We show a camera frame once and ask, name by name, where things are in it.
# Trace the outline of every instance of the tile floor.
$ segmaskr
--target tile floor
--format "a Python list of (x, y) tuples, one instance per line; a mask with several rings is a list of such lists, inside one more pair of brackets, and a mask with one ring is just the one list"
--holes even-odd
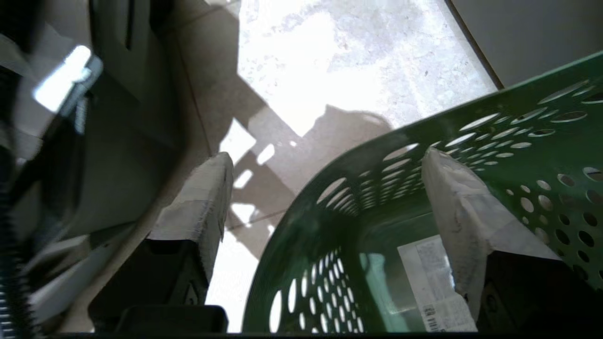
[(191, 147), (235, 164), (206, 301), (226, 309), (230, 332), (265, 244), (315, 173), (496, 90), (443, 1), (182, 0), (161, 36), (183, 107), (202, 123)]

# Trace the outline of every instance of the floor grout line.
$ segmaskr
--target floor grout line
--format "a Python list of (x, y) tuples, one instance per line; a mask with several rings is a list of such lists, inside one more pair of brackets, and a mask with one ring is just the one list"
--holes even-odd
[(278, 214), (281, 214), (281, 213), (285, 213), (286, 211), (287, 211), (287, 209), (284, 209), (284, 210), (281, 210), (281, 211), (277, 211), (277, 212), (273, 212), (273, 213), (270, 213), (268, 215), (264, 215), (263, 217), (260, 217), (258, 219), (250, 220), (248, 223), (242, 223), (242, 224), (239, 224), (239, 225), (236, 225), (236, 226), (228, 227), (227, 230), (235, 230), (235, 229), (237, 229), (237, 228), (239, 228), (241, 226), (245, 226), (246, 224), (254, 224), (254, 223), (257, 223), (258, 221), (266, 220), (268, 218), (272, 218), (275, 215), (278, 215)]
[(201, 14), (195, 16), (195, 17), (192, 17), (192, 18), (184, 21), (184, 22), (176, 24), (173, 27), (166, 28), (166, 30), (164, 32), (162, 32), (162, 34), (167, 35), (169, 33), (175, 33), (176, 31), (181, 30), (182, 28), (184, 28), (184, 27), (190, 25), (191, 23), (195, 22), (197, 19), (201, 19), (202, 17), (210, 15), (210, 14), (212, 14), (215, 11), (225, 9), (227, 6), (230, 6), (230, 5), (232, 5), (234, 3), (237, 3), (237, 2), (240, 2), (240, 1), (241, 0), (234, 0), (234, 1), (229, 2), (226, 5), (211, 6), (210, 9), (207, 12), (201, 13)]
[(178, 34), (174, 33), (174, 38), (176, 40), (176, 47), (178, 48), (178, 55), (180, 56), (180, 62), (182, 63), (182, 68), (185, 71), (185, 77), (186, 77), (186, 82), (188, 84), (189, 94), (191, 95), (192, 102), (195, 105), (195, 116), (197, 117), (197, 119), (199, 119), (199, 123), (201, 124), (201, 131), (203, 131), (203, 139), (205, 139), (205, 143), (206, 143), (205, 147), (206, 147), (207, 153), (210, 156), (214, 156), (215, 154), (212, 154), (212, 149), (211, 149), (211, 147), (209, 147), (209, 139), (207, 137), (207, 130), (205, 128), (205, 125), (203, 124), (203, 119), (201, 118), (201, 113), (199, 112), (199, 105), (197, 104), (197, 97), (195, 96), (195, 92), (192, 89), (191, 77), (189, 76), (188, 68), (186, 67), (184, 57), (182, 56), (182, 49), (180, 47), (180, 39), (178, 39)]

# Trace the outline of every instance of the barcode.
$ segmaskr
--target barcode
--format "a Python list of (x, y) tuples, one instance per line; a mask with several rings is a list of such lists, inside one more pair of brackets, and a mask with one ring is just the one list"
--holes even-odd
[(429, 332), (438, 332), (439, 331), (438, 322), (435, 321), (435, 318), (428, 318), (427, 326), (429, 327), (429, 329), (428, 329)]
[(427, 305), (423, 308), (423, 312), (425, 312), (426, 317), (429, 317), (430, 315), (435, 314), (435, 308), (433, 305)]

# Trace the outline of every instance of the green plastic basket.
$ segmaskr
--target green plastic basket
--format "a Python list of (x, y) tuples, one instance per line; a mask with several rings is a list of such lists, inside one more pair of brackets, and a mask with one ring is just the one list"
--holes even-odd
[(334, 160), (270, 239), (243, 331), (425, 331), (397, 248), (438, 233), (421, 182), (430, 145), (476, 171), (582, 279), (602, 288), (602, 74), (599, 53)]

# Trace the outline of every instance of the white label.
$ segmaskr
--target white label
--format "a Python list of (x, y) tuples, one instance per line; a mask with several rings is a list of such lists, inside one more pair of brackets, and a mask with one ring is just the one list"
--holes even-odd
[(428, 332), (477, 332), (465, 299), (454, 290), (442, 239), (432, 236), (398, 247)]

